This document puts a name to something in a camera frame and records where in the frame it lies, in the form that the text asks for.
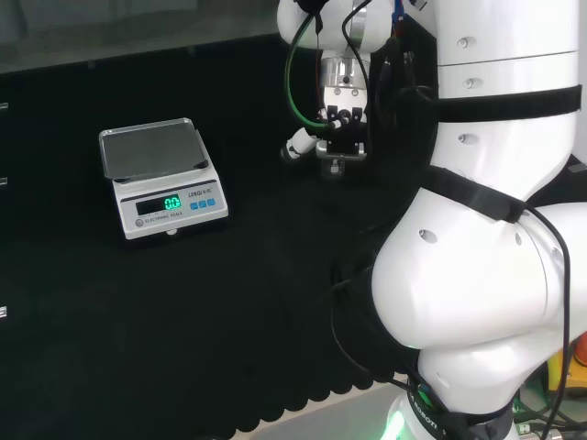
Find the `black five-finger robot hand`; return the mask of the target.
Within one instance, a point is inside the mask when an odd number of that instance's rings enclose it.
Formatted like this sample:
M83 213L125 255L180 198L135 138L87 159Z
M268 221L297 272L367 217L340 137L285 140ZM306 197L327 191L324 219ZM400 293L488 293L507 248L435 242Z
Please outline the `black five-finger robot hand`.
M305 117L288 99L289 109L300 123L281 150L282 157L298 161L310 153L321 160L364 161L369 140L364 89L328 86L324 89L326 103L314 120Z

